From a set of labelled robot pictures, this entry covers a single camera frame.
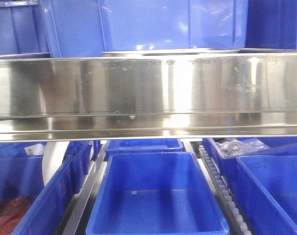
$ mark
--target metal part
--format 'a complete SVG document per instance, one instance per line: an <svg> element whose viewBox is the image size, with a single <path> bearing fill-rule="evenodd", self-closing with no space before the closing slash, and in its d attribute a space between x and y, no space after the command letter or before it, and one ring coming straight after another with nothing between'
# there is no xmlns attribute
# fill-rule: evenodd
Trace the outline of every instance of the metal part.
<svg viewBox="0 0 297 235"><path fill-rule="evenodd" d="M0 7L38 5L38 0L0 1Z"/></svg>
<svg viewBox="0 0 297 235"><path fill-rule="evenodd" d="M215 188L214 194L223 211L233 235L252 235L247 223L240 214L237 204L234 202L233 195L229 192L224 180L219 174L214 162L208 156L204 146L198 148L201 159L199 161L202 171L207 175L207 181Z"/></svg>
<svg viewBox="0 0 297 235"><path fill-rule="evenodd" d="M88 201L92 199L92 201L95 200L95 197L97 195L100 183L103 178L103 174L105 171L105 165L103 160L105 157L105 151L102 147L100 150L96 161L92 162L92 167L90 169L89 175L87 176L85 183L83 185L83 188L80 191L80 194L78 197L74 199L72 203L74 203L74 207L71 211L71 215L67 219L67 221L64 221L66 223L63 231L59 231L58 234L63 235L75 235L78 234L77 230L79 228L80 222L81 223L87 223L87 221L81 221L83 214L86 210L86 206L88 204Z"/></svg>
<svg viewBox="0 0 297 235"><path fill-rule="evenodd" d="M191 49L166 49L166 50L132 50L132 51L109 51L103 52L105 57L116 56L161 56L161 55L197 55L202 53L283 53L283 52L296 52L291 49L268 49L268 48L239 48L229 50L219 50L215 48L191 48Z"/></svg>
<svg viewBox="0 0 297 235"><path fill-rule="evenodd" d="M50 58L49 52L41 53L23 53L23 54L9 54L0 55L0 60L2 59L30 59L30 58Z"/></svg>
<svg viewBox="0 0 297 235"><path fill-rule="evenodd" d="M0 141L297 136L297 53L0 60Z"/></svg>
<svg viewBox="0 0 297 235"><path fill-rule="evenodd" d="M192 49L166 49L166 50L130 50L103 52L105 57L116 56L155 56L155 55L196 55L200 53L221 52L230 53L235 50L216 50L214 48L192 48Z"/></svg>

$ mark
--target blue storage crate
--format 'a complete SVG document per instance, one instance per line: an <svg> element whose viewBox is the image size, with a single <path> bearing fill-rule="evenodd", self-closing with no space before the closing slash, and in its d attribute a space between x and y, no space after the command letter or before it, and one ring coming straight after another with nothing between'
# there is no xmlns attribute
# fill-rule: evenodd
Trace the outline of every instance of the blue storage crate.
<svg viewBox="0 0 297 235"><path fill-rule="evenodd" d="M54 233L73 196L70 161L44 187L41 156L0 158L0 200L28 196L34 201L13 235Z"/></svg>
<svg viewBox="0 0 297 235"><path fill-rule="evenodd" d="M0 55L48 52L37 1L0 1Z"/></svg>
<svg viewBox="0 0 297 235"><path fill-rule="evenodd" d="M100 141L93 141L93 153L92 153L92 158L91 160L94 161L97 157L97 155L99 154L101 149L101 143Z"/></svg>
<svg viewBox="0 0 297 235"><path fill-rule="evenodd" d="M248 0L41 0L52 57L244 47Z"/></svg>
<svg viewBox="0 0 297 235"><path fill-rule="evenodd" d="M91 149L89 141L83 141L84 144L81 145L80 141L74 141L80 148L73 152L73 158L70 162L70 170L72 177L72 186L74 193L79 193L83 186L86 175L89 174L89 166L91 162Z"/></svg>
<svg viewBox="0 0 297 235"><path fill-rule="evenodd" d="M102 56L104 42L97 0L41 0L52 57Z"/></svg>
<svg viewBox="0 0 297 235"><path fill-rule="evenodd" d="M36 150L32 148L34 145L38 144L43 147L46 146L46 142L0 143L0 157L39 155L35 153Z"/></svg>
<svg viewBox="0 0 297 235"><path fill-rule="evenodd" d="M46 142L25 142L25 143L0 143L0 158L3 157L28 157L32 152L27 152L25 148L31 149L35 144L46 146ZM65 155L71 157L70 170L72 176L72 186L74 193L79 193L83 186L86 175L89 173L92 145L89 141L71 141Z"/></svg>
<svg viewBox="0 0 297 235"><path fill-rule="evenodd" d="M250 138L238 138L240 141L246 141ZM258 138L261 142L265 143L270 149L260 150L248 155L289 155L297 154L297 137L262 137ZM217 164L220 173L226 178L227 184L231 191L236 189L236 156L226 157L219 149L214 139L203 139L204 147L209 156L213 158Z"/></svg>
<svg viewBox="0 0 297 235"><path fill-rule="evenodd" d="M297 49L297 0L249 0L247 47Z"/></svg>
<svg viewBox="0 0 297 235"><path fill-rule="evenodd" d="M87 235L228 232L197 158L187 152L112 155L86 229Z"/></svg>
<svg viewBox="0 0 297 235"><path fill-rule="evenodd" d="M245 47L248 0L190 0L190 5L190 48Z"/></svg>
<svg viewBox="0 0 297 235"><path fill-rule="evenodd" d="M297 156L237 158L235 196L257 235L297 235Z"/></svg>
<svg viewBox="0 0 297 235"><path fill-rule="evenodd" d="M182 148L180 139L134 139L107 141L104 149L108 158L117 153L181 152Z"/></svg>
<svg viewBox="0 0 297 235"><path fill-rule="evenodd" d="M106 51L245 46L248 0L99 3Z"/></svg>

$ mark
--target stainless steel panel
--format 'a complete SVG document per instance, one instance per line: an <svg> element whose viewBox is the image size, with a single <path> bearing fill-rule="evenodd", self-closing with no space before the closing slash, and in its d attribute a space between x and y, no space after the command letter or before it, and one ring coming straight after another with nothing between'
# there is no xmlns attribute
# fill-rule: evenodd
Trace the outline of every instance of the stainless steel panel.
<svg viewBox="0 0 297 235"><path fill-rule="evenodd" d="M297 112L0 120L0 141L297 136Z"/></svg>
<svg viewBox="0 0 297 235"><path fill-rule="evenodd" d="M0 60L0 140L297 135L297 53Z"/></svg>

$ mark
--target red item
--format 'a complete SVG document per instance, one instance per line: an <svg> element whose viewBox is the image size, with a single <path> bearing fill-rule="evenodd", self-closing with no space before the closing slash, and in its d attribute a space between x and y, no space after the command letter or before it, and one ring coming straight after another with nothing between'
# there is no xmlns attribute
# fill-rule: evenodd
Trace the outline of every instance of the red item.
<svg viewBox="0 0 297 235"><path fill-rule="evenodd" d="M0 202L0 235L10 235L30 208L28 197Z"/></svg>

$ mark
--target shelf lip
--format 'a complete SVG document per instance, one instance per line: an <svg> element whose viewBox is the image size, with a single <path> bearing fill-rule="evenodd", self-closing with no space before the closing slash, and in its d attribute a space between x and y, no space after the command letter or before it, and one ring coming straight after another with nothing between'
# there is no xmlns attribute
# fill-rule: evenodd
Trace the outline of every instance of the shelf lip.
<svg viewBox="0 0 297 235"><path fill-rule="evenodd" d="M297 136L297 112L0 120L0 142Z"/></svg>

